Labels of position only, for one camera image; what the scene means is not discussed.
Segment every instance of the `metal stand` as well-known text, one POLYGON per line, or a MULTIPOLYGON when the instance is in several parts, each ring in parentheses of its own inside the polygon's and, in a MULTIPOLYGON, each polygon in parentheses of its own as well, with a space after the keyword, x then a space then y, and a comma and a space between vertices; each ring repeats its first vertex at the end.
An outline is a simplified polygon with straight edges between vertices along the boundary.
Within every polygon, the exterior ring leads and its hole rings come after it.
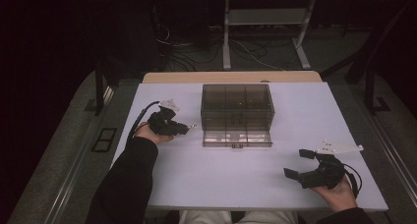
POLYGON ((310 70, 311 66, 302 47, 302 43, 304 36, 306 35, 315 3, 316 0, 310 0, 307 8, 299 9, 230 10, 229 0, 225 0, 223 69, 231 70, 229 26, 301 25, 300 33, 293 39, 293 44, 303 70, 310 70))

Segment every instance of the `transparent container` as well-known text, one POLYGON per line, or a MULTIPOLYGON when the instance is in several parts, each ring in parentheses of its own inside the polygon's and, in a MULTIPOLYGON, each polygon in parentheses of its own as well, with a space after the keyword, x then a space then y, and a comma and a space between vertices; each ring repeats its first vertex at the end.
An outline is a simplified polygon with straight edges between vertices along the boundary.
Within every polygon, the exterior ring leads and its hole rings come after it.
POLYGON ((204 84, 204 146, 269 147, 274 116, 267 84, 204 84))

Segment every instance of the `white table surface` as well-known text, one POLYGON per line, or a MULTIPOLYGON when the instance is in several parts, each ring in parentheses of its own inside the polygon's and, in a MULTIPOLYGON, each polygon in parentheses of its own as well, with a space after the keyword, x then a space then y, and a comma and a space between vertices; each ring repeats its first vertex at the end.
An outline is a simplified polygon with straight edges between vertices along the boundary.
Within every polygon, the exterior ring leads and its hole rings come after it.
MULTIPOLYGON (((203 84, 140 84, 138 87, 113 161, 123 151, 136 118, 151 102, 173 98, 180 107, 173 120, 198 125, 187 135, 158 146, 150 208, 327 208, 317 194, 302 189, 297 181, 285 178, 283 172, 284 167, 300 173, 318 167, 317 159, 299 156, 301 148, 316 150, 323 140, 356 144, 326 83, 269 84, 275 109, 270 129, 273 144, 269 148, 203 147, 202 89, 203 84)), ((158 110, 156 105, 152 106, 143 121, 158 110)), ((387 210, 360 152, 336 157, 354 167, 362 177, 359 206, 369 211, 387 210)))

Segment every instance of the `hand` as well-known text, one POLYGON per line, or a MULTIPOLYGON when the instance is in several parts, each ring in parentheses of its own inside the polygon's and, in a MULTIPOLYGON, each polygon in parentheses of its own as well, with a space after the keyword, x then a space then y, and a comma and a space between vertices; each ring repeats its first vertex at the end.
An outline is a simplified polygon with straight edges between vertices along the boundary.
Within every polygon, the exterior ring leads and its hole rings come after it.
POLYGON ((173 136, 160 136, 155 134, 149 127, 149 123, 141 123, 136 130, 134 137, 141 137, 151 140, 155 144, 173 140, 173 136))
POLYGON ((358 206, 346 176, 344 176, 341 182, 331 190, 327 187, 316 187, 312 188, 312 190, 322 196, 334 212, 358 206))

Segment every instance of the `pants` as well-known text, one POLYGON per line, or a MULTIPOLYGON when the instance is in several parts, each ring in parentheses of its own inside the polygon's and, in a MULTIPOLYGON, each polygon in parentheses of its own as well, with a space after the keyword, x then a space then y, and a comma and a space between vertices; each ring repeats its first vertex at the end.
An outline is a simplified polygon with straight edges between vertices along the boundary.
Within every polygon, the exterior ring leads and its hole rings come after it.
MULTIPOLYGON (((180 211, 179 224, 233 224, 229 211, 180 211)), ((292 211, 247 211, 237 224, 298 224, 292 211)))

